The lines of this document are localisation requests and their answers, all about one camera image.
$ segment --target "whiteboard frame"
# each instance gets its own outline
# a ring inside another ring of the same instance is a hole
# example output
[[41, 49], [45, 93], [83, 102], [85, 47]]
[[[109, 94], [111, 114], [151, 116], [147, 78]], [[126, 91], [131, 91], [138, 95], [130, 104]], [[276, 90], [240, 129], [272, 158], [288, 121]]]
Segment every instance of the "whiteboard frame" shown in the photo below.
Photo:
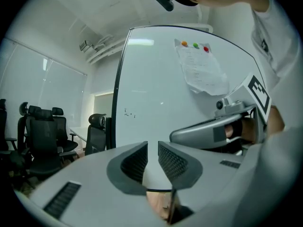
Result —
[[229, 43], [237, 46], [238, 48], [240, 48], [241, 50], [243, 50], [244, 52], [246, 52], [248, 55], [250, 55], [254, 59], [256, 65], [257, 65], [257, 68], [258, 68], [258, 70], [260, 72], [264, 88], [266, 89], [266, 85], [265, 85], [262, 73], [260, 71], [259, 65], [257, 64], [255, 58], [251, 54], [249, 54], [246, 50], [242, 49], [241, 47], [239, 47], [238, 45], [234, 44], [233, 42], [231, 42], [231, 41], [229, 41], [227, 39], [224, 39], [224, 38], [222, 38], [222, 37], [220, 37], [218, 35], [214, 35], [212, 33], [209, 33], [209, 32], [206, 32], [206, 31], [203, 31], [203, 30], [200, 30], [200, 29], [190, 28], [190, 27], [185, 27], [185, 26], [177, 26], [177, 25], [149, 25], [149, 26], [140, 26], [140, 27], [131, 28], [129, 30], [129, 32], [128, 32], [128, 35], [126, 37], [126, 41], [125, 41], [125, 44], [124, 44], [124, 47], [123, 47], [123, 50], [122, 50], [122, 54], [121, 54], [121, 58], [120, 58], [119, 65], [118, 65], [118, 70], [117, 70], [117, 76], [116, 76], [116, 80], [115, 80], [114, 95], [113, 95], [113, 105], [112, 105], [112, 126], [111, 126], [111, 131], [112, 131], [112, 133], [111, 133], [111, 145], [112, 145], [112, 148], [116, 148], [116, 110], [117, 110], [119, 83], [120, 83], [121, 71], [122, 71], [122, 66], [123, 66], [123, 60], [124, 60], [124, 57], [125, 57], [125, 51], [127, 49], [127, 45], [128, 45], [128, 41], [129, 41], [131, 32], [133, 30], [135, 30], [135, 29], [138, 29], [138, 28], [147, 28], [147, 27], [178, 27], [178, 28], [185, 28], [185, 29], [196, 30], [196, 31], [200, 31], [202, 33], [206, 33], [206, 34], [218, 37], [220, 39], [223, 39], [223, 40], [225, 40], [225, 41], [227, 41], [227, 42], [229, 42]]

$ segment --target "paper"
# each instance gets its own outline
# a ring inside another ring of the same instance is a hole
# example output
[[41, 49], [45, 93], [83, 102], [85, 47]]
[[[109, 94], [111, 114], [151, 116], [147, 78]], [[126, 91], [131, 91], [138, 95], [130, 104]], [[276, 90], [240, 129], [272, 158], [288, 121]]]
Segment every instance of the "paper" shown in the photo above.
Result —
[[210, 45], [198, 44], [198, 47], [190, 45], [185, 47], [179, 40], [175, 40], [186, 83], [195, 93], [205, 91], [210, 95], [227, 94], [229, 81], [212, 54]]

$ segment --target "person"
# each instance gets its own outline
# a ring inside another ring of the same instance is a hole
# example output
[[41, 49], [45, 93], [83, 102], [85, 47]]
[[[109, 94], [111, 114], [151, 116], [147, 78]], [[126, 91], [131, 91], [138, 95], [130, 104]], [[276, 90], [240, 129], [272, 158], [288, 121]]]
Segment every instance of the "person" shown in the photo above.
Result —
[[[254, 19], [251, 39], [256, 48], [267, 79], [270, 92], [280, 79], [301, 63], [302, 45], [298, 32], [282, 6], [276, 0], [175, 0], [186, 6], [202, 4], [210, 7], [228, 6], [237, 2], [250, 4]], [[226, 137], [236, 132], [245, 140], [254, 142], [254, 120], [243, 118], [241, 121], [225, 126]], [[284, 129], [284, 121], [273, 101], [267, 122], [267, 136]]]

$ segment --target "white ceiling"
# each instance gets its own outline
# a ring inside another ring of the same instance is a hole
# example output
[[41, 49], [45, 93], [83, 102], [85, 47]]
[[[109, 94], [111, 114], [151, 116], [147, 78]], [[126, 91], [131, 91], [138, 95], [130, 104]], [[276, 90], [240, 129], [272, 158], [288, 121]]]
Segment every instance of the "white ceiling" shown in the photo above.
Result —
[[167, 12], [156, 0], [56, 0], [98, 35], [126, 36], [131, 27], [197, 22], [196, 7], [175, 3]]

